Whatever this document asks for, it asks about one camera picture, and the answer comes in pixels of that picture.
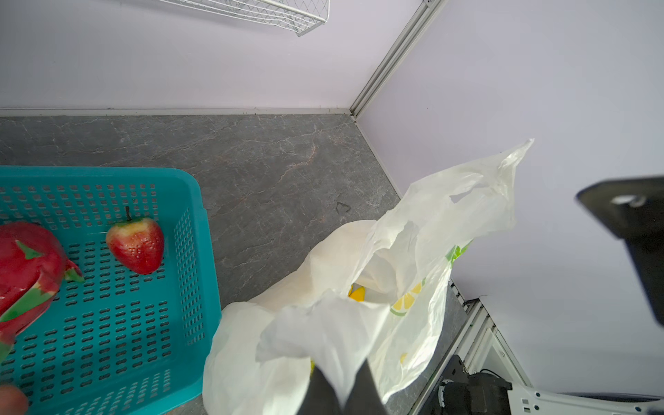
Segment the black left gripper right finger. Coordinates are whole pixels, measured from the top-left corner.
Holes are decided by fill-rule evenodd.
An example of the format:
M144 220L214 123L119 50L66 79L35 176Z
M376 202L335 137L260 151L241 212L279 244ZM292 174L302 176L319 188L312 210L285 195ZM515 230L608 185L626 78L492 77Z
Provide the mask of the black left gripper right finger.
M367 361L359 369L356 382L343 408L347 415L387 415Z

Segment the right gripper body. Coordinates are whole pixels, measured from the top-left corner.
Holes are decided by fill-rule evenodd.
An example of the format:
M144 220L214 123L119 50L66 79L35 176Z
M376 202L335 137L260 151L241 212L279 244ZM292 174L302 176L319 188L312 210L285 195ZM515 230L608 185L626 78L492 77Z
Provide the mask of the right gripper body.
M576 199L625 243L655 320L663 324L663 177L602 181Z

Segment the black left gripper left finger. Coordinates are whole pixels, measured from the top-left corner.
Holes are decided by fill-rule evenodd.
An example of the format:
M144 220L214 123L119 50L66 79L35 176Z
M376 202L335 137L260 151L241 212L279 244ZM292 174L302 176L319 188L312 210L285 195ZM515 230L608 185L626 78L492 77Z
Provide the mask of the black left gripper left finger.
M333 387L320 370L311 375L309 387L297 415L342 415Z

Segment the white plastic bag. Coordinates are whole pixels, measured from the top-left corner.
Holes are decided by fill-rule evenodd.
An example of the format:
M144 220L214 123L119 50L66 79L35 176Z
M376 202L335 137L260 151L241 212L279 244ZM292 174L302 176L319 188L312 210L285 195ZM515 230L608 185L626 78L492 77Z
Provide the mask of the white plastic bag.
M368 362L385 406L432 360L454 262L512 228L523 144L413 183L378 220L353 221L296 271L228 304L203 375L209 414L297 414L320 370L343 408Z

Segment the teal plastic basket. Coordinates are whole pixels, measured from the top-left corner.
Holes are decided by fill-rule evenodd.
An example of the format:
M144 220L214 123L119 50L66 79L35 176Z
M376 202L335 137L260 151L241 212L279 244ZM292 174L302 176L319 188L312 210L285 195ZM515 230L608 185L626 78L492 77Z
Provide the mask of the teal plastic basket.
M141 276L107 231L147 216L164 232L161 266ZM1 221L49 231L81 268L16 339L1 381L33 414L162 414L202 392L221 306L199 184L179 169L4 166Z

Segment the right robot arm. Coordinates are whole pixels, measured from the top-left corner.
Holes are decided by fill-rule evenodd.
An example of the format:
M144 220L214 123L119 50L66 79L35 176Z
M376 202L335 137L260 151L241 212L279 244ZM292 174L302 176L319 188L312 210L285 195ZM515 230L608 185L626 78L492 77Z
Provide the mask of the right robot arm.
M577 199L623 240L657 323L663 322L663 179L608 180ZM412 414L661 414L663 400L634 394L553 394L532 386L477 299L411 409Z

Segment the red fake strawberry with stem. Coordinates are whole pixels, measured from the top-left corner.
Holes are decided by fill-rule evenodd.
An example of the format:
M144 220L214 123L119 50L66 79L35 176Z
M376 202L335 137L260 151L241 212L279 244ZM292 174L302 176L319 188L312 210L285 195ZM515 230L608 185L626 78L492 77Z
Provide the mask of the red fake strawberry with stem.
M112 255L133 273L152 274L164 258L164 233L152 218L133 219L130 207L124 210L126 220L109 229L105 243Z

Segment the small fake peach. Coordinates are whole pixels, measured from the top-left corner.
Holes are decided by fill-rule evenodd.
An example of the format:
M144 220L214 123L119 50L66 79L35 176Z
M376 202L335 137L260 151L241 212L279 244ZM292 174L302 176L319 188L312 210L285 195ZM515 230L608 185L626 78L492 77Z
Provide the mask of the small fake peach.
M27 396L17 387L1 385L0 387L0 414L25 415L29 410Z

